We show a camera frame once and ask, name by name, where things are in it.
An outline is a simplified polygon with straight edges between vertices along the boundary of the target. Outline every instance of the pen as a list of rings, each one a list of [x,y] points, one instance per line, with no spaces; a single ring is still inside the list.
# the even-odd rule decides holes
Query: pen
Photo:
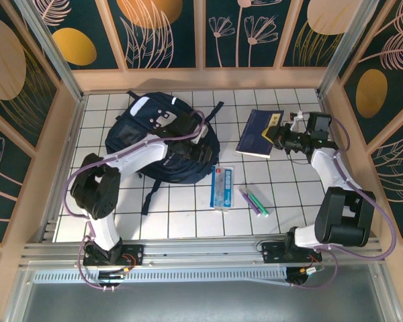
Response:
[[[239,189],[239,192],[243,199],[251,206],[252,210],[257,214],[257,216],[261,215],[260,209],[258,209],[258,207],[253,203],[251,198],[242,189]]]
[[[269,212],[266,210],[266,208],[263,207],[263,205],[258,201],[257,198],[255,198],[255,196],[250,191],[247,190],[247,192],[248,192],[249,198],[251,198],[251,200],[254,202],[254,204],[257,205],[258,208],[260,208],[263,215],[268,216]]]

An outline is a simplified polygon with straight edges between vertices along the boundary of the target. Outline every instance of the book cover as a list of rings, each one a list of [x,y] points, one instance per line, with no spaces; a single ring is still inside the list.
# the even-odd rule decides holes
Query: book cover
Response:
[[[258,109],[253,109],[236,147],[236,152],[270,158],[273,144],[267,141],[262,136],[262,133],[272,125],[272,121],[280,123],[282,115],[283,111],[259,111]]]

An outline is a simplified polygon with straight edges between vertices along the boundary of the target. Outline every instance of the gold circle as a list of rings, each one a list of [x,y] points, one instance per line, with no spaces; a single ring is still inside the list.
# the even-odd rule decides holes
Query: gold circle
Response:
[[[64,59],[79,66],[90,65],[97,58],[93,42],[79,30],[62,28],[53,33]]]
[[[26,81],[26,57],[18,37],[0,20],[0,99],[14,99]]]
[[[339,35],[347,31],[361,4],[361,0],[310,0],[308,6],[309,26],[318,34]],[[371,19],[373,12],[366,19]]]
[[[117,3],[128,20],[139,27],[149,29],[163,26],[161,12],[166,15],[170,24],[175,22],[182,12],[182,0],[117,0]],[[158,10],[160,20],[154,14],[154,9]]]
[[[385,75],[377,69],[369,69],[357,85],[357,110],[367,119],[380,111],[387,97],[388,82]]]

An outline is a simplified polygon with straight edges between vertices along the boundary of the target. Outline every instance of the orange circle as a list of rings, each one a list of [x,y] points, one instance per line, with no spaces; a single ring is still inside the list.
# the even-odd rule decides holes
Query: orange circle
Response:
[[[175,22],[182,12],[182,0],[117,0],[116,2],[128,20],[139,27],[149,29],[163,27],[161,12],[166,15],[170,24]]]

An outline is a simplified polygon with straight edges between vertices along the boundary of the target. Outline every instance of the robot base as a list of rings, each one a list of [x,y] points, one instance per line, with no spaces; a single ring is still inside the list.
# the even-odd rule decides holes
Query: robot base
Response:
[[[111,263],[96,246],[89,244],[85,247],[84,266],[128,266],[128,261],[124,257],[119,257],[114,263]],[[143,249],[143,245],[122,245],[121,254],[133,256],[137,260],[135,266],[140,266],[143,262]]]

